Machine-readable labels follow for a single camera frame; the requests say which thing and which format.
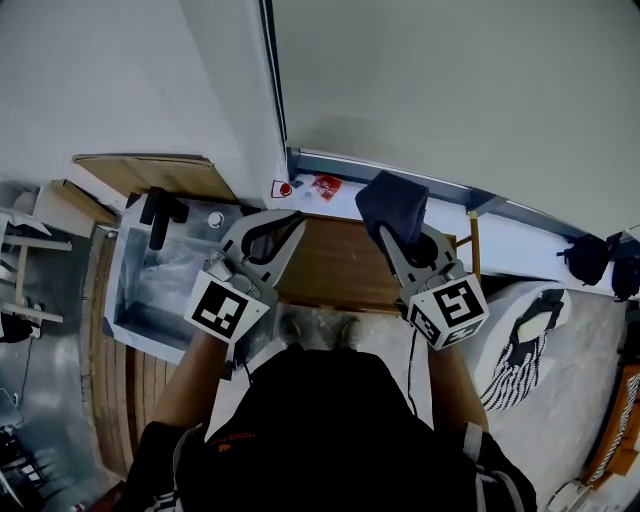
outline person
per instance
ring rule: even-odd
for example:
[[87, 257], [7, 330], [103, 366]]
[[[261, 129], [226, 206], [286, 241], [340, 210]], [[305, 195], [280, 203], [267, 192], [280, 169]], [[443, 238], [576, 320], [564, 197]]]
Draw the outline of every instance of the person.
[[[282, 325], [285, 339], [300, 334], [290, 318]], [[333, 351], [290, 343], [251, 374], [235, 414], [208, 440], [227, 345], [198, 332], [144, 430], [115, 510], [537, 510], [533, 487], [489, 434], [458, 347], [429, 352], [431, 429], [382, 360], [354, 349], [358, 330], [349, 319]]]

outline wooden board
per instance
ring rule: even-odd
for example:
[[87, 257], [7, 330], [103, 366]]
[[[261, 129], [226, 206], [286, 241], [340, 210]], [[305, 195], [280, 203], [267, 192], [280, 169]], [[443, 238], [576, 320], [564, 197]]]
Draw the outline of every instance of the wooden board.
[[48, 183], [40, 187], [33, 218], [47, 226], [90, 238], [95, 221], [58, 196]]
[[102, 332], [106, 283], [115, 241], [102, 242], [91, 297], [87, 364], [93, 421], [103, 465], [126, 478], [144, 427], [175, 365], [137, 351]]
[[76, 155], [72, 162], [125, 197], [162, 187], [172, 194], [236, 200], [213, 164], [198, 156]]
[[400, 314], [394, 305], [400, 285], [360, 221], [308, 215], [276, 288], [291, 304]]
[[148, 425], [156, 405], [156, 358], [144, 355], [144, 424]]
[[[640, 364], [629, 364], [622, 370], [622, 378], [620, 380], [620, 386], [616, 392], [616, 400], [613, 409], [609, 417], [605, 418], [604, 420], [607, 422], [606, 430], [604, 432], [604, 435], [600, 439], [600, 443], [595, 451], [593, 458], [585, 468], [581, 477], [581, 480], [585, 485], [589, 484], [590, 478], [594, 474], [596, 474], [598, 468], [600, 467], [602, 462], [609, 456], [611, 448], [616, 443], [618, 430], [620, 427], [620, 418], [622, 417], [623, 411], [627, 406], [627, 399], [629, 394], [628, 381], [630, 378], [638, 374], [640, 374]], [[633, 447], [635, 446], [635, 441], [637, 440], [637, 430], [633, 425], [633, 416], [630, 417], [630, 420], [631, 421], [627, 422], [627, 428], [621, 440], [624, 441], [625, 438], [631, 437], [631, 439], [629, 439], [629, 443], [627, 444], [627, 446], [630, 446], [630, 448], [625, 449], [623, 442], [621, 442], [617, 446], [613, 457], [608, 461], [606, 471], [598, 480], [591, 483], [594, 489], [597, 490], [598, 488], [600, 488], [602, 484], [607, 481], [611, 474], [619, 474], [623, 476], [626, 475], [631, 464], [635, 460], [637, 452], [635, 451], [635, 449], [633, 449]]]
[[136, 412], [136, 434], [138, 440], [142, 437], [142, 431], [146, 426], [144, 414], [144, 352], [135, 351], [134, 394]]
[[112, 212], [69, 180], [54, 180], [50, 185], [51, 190], [61, 199], [64, 199], [96, 222], [113, 224], [116, 221], [116, 216]]
[[[106, 283], [114, 247], [115, 240], [106, 239], [103, 241], [95, 275], [96, 283], [91, 307], [91, 393], [94, 424], [102, 462], [105, 467], [117, 475], [126, 476], [120, 438], [114, 435], [117, 421], [113, 419], [113, 407], [110, 407], [109, 400], [110, 394], [115, 395], [115, 381], [112, 382], [110, 378], [110, 373], [115, 372], [115, 345], [113, 341], [109, 343], [109, 340], [102, 333]], [[109, 362], [113, 364], [113, 369], [109, 368]]]
[[80, 386], [82, 392], [82, 405], [84, 416], [90, 425], [94, 426], [90, 434], [91, 452], [94, 460], [101, 460], [98, 435], [95, 430], [94, 405], [93, 405], [93, 382], [91, 378], [91, 361], [94, 354], [91, 352], [92, 340], [92, 310], [94, 307], [95, 284], [100, 262], [100, 252], [104, 241], [105, 233], [96, 230], [91, 240], [91, 250], [89, 251], [89, 261], [87, 273], [85, 275], [82, 290], [82, 309], [80, 322]]

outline shoe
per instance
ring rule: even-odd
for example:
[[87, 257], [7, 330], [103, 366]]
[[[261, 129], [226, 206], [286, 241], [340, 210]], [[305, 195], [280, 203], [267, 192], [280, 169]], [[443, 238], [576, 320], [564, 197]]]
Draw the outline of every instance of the shoe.
[[300, 338], [302, 337], [302, 330], [292, 314], [283, 315], [280, 319], [279, 332], [282, 341], [287, 345], [299, 343]]
[[334, 350], [341, 350], [343, 348], [358, 350], [358, 345], [360, 345], [361, 341], [362, 322], [355, 316], [350, 316], [342, 324], [342, 327], [340, 327]]

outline floor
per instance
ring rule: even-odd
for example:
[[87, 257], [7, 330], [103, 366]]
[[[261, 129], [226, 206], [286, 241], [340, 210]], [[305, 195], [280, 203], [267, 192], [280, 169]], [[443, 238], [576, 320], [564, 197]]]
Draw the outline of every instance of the floor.
[[[546, 355], [556, 359], [548, 377], [521, 404], [489, 413], [491, 432], [504, 453], [530, 479], [539, 506], [566, 481], [579, 475], [600, 427], [615, 374], [624, 330], [624, 305], [610, 298], [571, 292], [569, 323], [549, 335]], [[332, 346], [345, 313], [283, 306], [294, 313], [307, 348]], [[400, 389], [407, 389], [411, 330], [402, 319], [359, 314], [362, 342], [359, 350], [377, 354], [389, 367]], [[284, 348], [274, 340], [250, 363], [255, 367]], [[412, 370], [412, 396], [419, 416], [432, 423], [426, 346], [418, 343]], [[244, 373], [220, 386], [209, 433], [233, 414], [248, 387]]]
[[[0, 343], [0, 387], [10, 396], [21, 395], [24, 382], [19, 413], [0, 395], [0, 425], [24, 418], [16, 435], [47, 465], [44, 474], [50, 483], [43, 494], [52, 495], [46, 508], [52, 511], [91, 504], [112, 482], [94, 459], [92, 427], [80, 390], [80, 305], [90, 242], [77, 237], [72, 242], [71, 253], [32, 249], [27, 260], [25, 295], [62, 314], [64, 323], [45, 322], [42, 337], [31, 346], [28, 340]], [[0, 286], [0, 296], [7, 293], [11, 290]]]

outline wooden floor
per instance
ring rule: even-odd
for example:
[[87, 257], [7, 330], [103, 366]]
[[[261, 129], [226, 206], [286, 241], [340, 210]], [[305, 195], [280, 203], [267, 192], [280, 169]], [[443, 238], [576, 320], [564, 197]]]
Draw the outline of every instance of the wooden floor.
[[171, 378], [175, 365], [119, 343], [103, 333], [104, 300], [115, 240], [101, 242], [93, 293], [89, 295], [90, 330], [82, 340], [90, 382], [85, 399], [93, 415], [104, 466], [126, 478], [144, 427]]

